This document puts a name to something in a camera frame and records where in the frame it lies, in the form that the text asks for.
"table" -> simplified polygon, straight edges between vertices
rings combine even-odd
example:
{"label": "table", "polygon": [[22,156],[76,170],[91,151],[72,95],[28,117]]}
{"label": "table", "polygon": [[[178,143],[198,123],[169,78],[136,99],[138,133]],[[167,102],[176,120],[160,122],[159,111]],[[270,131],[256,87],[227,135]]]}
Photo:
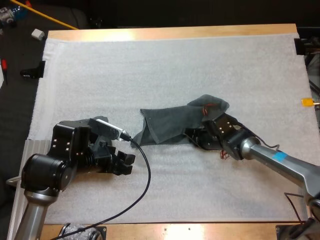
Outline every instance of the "table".
{"label": "table", "polygon": [[[65,41],[138,41],[218,36],[296,33],[295,24],[128,28],[50,31],[48,38]],[[108,224],[108,240],[275,240],[276,225],[283,223],[148,223]],[[56,237],[62,225],[45,225],[42,240]]]}

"red screwdriver handle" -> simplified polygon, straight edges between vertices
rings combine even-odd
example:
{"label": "red screwdriver handle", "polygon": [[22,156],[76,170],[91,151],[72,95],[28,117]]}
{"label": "red screwdriver handle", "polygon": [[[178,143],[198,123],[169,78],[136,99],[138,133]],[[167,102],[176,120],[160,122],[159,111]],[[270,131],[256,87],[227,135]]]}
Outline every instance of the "red screwdriver handle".
{"label": "red screwdriver handle", "polygon": [[7,61],[5,59],[1,60],[1,68],[3,71],[6,71],[8,66],[7,66]]}

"dark gray towel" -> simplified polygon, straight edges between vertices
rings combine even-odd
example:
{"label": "dark gray towel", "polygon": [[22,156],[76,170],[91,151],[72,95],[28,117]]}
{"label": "dark gray towel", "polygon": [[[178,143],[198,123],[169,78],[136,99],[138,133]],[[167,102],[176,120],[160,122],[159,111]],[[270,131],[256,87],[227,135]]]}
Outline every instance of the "dark gray towel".
{"label": "dark gray towel", "polygon": [[164,109],[141,109],[144,117],[143,129],[133,139],[141,146],[157,144],[187,144],[185,129],[197,129],[202,126],[205,105],[210,104],[217,113],[225,112],[229,104],[211,95],[202,95],[186,106]]}

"yellow cable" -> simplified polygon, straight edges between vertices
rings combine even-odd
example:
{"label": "yellow cable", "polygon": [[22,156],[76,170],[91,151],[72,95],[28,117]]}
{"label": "yellow cable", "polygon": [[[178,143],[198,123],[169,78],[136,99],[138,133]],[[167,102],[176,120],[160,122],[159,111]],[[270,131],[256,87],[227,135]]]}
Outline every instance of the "yellow cable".
{"label": "yellow cable", "polygon": [[39,12],[39,11],[33,9],[32,7],[29,7],[29,6],[27,6],[27,5],[22,4],[21,2],[18,2],[18,1],[16,1],[16,0],[10,0],[10,1],[13,2],[14,4],[17,4],[17,5],[25,8],[25,9],[28,9],[28,10],[31,11],[31,12],[34,12],[35,14],[38,14],[38,15],[46,18],[46,19],[49,19],[49,20],[51,20],[51,21],[53,21],[53,22],[55,22],[55,23],[57,23],[57,24],[63,25],[63,26],[65,26],[65,27],[70,28],[70,29],[73,29],[73,30],[78,30],[78,28],[76,28],[76,27],[74,27],[74,26],[71,26],[71,25],[66,24],[66,23],[64,23],[64,22],[62,22],[62,21],[59,21],[59,20],[57,20],[57,19],[55,19],[55,18],[53,18],[53,17],[50,17],[50,16],[48,16],[48,15],[45,15],[45,14],[43,14],[42,12]]}

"blue tape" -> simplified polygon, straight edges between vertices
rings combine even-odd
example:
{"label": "blue tape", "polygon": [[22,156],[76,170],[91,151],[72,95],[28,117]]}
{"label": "blue tape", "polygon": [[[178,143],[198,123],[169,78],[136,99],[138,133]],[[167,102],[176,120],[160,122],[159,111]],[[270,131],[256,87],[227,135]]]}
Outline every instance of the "blue tape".
{"label": "blue tape", "polygon": [[288,156],[288,154],[282,151],[278,151],[275,155],[272,156],[272,159],[281,163],[286,158],[286,156]]}

